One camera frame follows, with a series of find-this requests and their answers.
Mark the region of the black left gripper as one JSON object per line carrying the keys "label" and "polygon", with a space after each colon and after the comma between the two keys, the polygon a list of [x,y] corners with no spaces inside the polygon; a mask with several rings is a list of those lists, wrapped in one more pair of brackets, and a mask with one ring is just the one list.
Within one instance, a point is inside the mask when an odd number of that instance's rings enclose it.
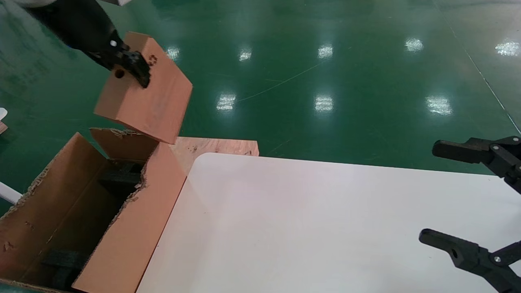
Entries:
{"label": "black left gripper", "polygon": [[130,51],[96,0],[26,0],[24,9],[68,47],[109,70],[119,66],[142,88],[149,86],[149,63],[140,52]]}

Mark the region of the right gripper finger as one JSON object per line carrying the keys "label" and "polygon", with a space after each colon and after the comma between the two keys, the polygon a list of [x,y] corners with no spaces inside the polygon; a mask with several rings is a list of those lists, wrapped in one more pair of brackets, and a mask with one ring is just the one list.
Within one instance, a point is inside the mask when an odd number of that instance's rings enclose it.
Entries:
{"label": "right gripper finger", "polygon": [[512,189],[521,193],[521,139],[510,136],[499,140],[469,138],[464,143],[438,140],[432,155],[469,164],[483,164]]}
{"label": "right gripper finger", "polygon": [[454,267],[484,278],[498,293],[521,291],[520,276],[510,268],[521,259],[520,242],[489,252],[476,243],[432,229],[423,229],[419,241],[443,250],[451,257]]}

